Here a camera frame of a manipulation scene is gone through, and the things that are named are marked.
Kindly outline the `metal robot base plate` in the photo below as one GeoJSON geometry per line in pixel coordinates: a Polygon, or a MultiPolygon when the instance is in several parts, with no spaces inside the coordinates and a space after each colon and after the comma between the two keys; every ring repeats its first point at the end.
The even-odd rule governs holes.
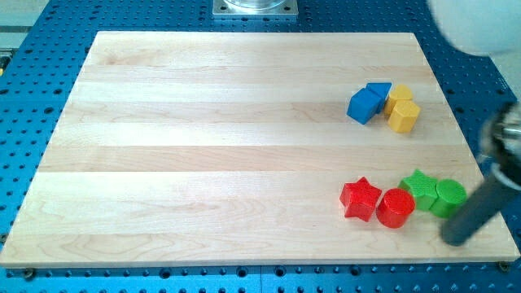
{"type": "Polygon", "coordinates": [[[297,0],[213,0],[214,19],[296,19],[297,0]]]}

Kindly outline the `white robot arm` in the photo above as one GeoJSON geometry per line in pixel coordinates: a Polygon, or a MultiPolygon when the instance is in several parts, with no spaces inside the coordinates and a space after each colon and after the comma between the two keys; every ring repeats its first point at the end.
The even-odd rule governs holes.
{"type": "MultiPolygon", "coordinates": [[[[463,53],[493,56],[520,48],[520,2],[428,0],[443,37],[463,53]]],[[[449,245],[461,246],[520,195],[520,103],[507,103],[484,125],[480,145],[494,158],[470,198],[441,226],[449,245]]]]}

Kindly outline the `metal tool mount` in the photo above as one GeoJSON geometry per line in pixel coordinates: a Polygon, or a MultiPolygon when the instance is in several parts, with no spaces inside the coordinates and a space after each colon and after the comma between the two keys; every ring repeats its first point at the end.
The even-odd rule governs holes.
{"type": "Polygon", "coordinates": [[[504,184],[520,187],[520,102],[505,103],[485,122],[481,152],[491,163],[491,173],[504,184]]]}

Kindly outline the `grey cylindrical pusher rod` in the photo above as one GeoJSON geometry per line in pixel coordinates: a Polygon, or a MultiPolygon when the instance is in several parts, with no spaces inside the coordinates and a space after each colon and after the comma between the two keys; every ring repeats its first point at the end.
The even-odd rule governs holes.
{"type": "Polygon", "coordinates": [[[490,173],[441,226],[442,240],[451,246],[461,246],[518,195],[518,183],[503,173],[490,173]]]}

